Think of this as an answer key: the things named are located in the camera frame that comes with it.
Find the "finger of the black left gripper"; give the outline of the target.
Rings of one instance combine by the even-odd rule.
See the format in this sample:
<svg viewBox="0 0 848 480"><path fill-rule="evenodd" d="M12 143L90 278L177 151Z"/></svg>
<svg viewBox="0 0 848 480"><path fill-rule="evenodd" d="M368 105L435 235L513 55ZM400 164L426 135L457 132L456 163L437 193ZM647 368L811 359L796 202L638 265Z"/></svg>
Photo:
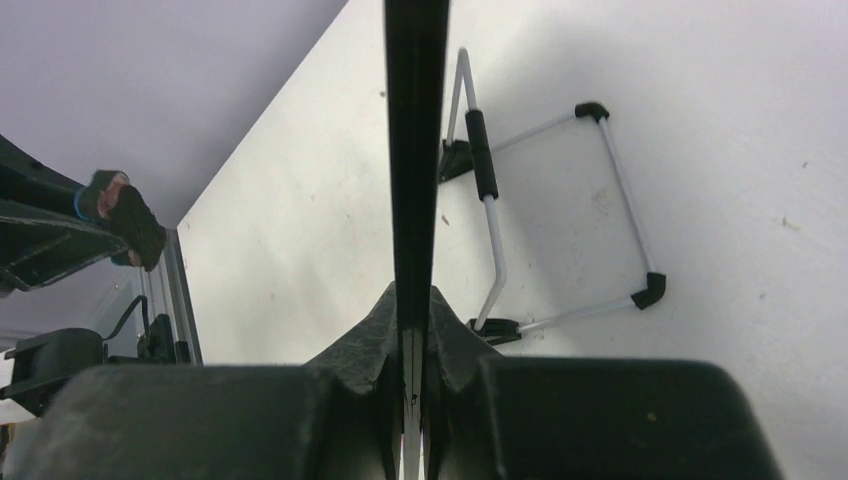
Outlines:
<svg viewBox="0 0 848 480"><path fill-rule="evenodd" d="M73 200L82 185L1 139L1 291L32 291L128 245L84 220Z"/></svg>

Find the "blue whiteboard eraser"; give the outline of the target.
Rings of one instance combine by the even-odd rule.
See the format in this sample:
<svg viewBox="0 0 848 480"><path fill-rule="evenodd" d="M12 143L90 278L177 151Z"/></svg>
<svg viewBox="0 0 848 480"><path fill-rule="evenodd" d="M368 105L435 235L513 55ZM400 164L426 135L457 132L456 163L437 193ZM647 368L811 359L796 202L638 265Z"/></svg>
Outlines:
<svg viewBox="0 0 848 480"><path fill-rule="evenodd" d="M167 233L141 193L122 171L97 170L88 185L77 191L77 215L93 222L127 246L112 257L116 265L152 271L159 263Z"/></svg>

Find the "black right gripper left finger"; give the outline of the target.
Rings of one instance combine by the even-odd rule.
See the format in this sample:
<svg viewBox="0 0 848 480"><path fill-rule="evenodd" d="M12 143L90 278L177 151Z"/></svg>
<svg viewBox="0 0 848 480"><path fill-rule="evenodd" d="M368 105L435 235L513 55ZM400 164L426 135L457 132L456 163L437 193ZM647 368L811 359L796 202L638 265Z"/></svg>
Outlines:
<svg viewBox="0 0 848 480"><path fill-rule="evenodd" d="M61 389L15 479L394 479L396 289L299 366L99 366Z"/></svg>

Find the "black framed whiteboard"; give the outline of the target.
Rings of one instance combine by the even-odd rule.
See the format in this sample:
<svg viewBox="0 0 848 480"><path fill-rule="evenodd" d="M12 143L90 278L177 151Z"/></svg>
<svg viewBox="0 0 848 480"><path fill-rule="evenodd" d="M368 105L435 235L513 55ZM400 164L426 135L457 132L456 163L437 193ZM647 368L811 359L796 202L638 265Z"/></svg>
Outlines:
<svg viewBox="0 0 848 480"><path fill-rule="evenodd" d="M419 476L433 270L447 1L387 1L386 86L398 348L403 367L402 472Z"/></svg>

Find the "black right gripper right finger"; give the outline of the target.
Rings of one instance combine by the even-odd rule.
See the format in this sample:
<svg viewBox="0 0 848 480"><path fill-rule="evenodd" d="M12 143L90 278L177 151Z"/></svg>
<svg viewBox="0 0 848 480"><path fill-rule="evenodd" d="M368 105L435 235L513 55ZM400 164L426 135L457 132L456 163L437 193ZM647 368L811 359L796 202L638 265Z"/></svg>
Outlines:
<svg viewBox="0 0 848 480"><path fill-rule="evenodd" d="M721 368L656 359L513 357L430 294L430 479L778 479Z"/></svg>

